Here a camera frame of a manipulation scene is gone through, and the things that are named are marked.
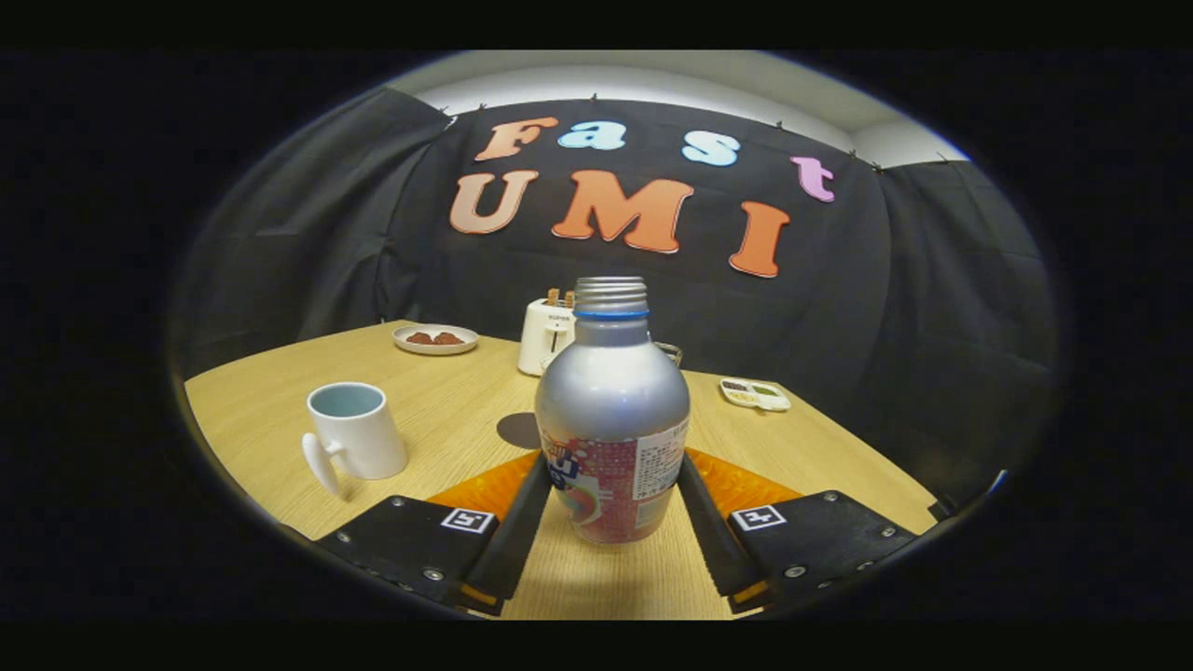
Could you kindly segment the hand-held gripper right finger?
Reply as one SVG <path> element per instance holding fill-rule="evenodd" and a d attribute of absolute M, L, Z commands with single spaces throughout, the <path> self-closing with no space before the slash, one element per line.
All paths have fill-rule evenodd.
<path fill-rule="evenodd" d="M 919 538 L 842 491 L 802 494 L 690 447 L 678 488 L 733 614 L 775 614 L 839 592 Z"/>

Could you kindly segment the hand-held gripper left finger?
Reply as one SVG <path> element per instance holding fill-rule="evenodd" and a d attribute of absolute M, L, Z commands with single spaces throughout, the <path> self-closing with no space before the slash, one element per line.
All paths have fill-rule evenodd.
<path fill-rule="evenodd" d="M 527 453 L 431 497 L 392 494 L 316 540 L 404 595 L 497 616 L 517 592 L 554 488 Z"/>

